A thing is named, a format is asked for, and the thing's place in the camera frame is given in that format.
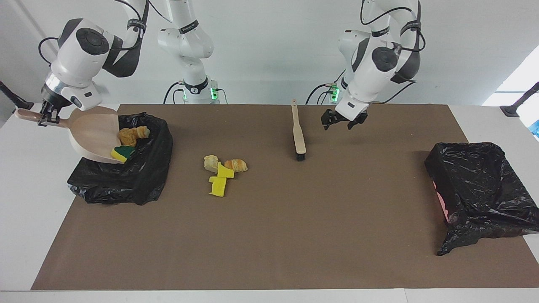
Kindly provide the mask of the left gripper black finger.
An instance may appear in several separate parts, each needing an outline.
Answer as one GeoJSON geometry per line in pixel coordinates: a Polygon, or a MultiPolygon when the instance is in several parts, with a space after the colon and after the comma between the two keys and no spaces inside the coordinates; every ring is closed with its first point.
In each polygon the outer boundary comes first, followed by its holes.
{"type": "Polygon", "coordinates": [[[327,109],[321,116],[321,124],[325,131],[335,123],[338,123],[338,113],[332,109],[327,109]]]}
{"type": "Polygon", "coordinates": [[[348,122],[348,129],[351,130],[354,126],[364,123],[364,121],[367,119],[367,117],[368,117],[368,112],[367,111],[363,111],[363,112],[359,113],[356,116],[356,118],[354,118],[354,119],[352,119],[351,121],[348,122]]]}

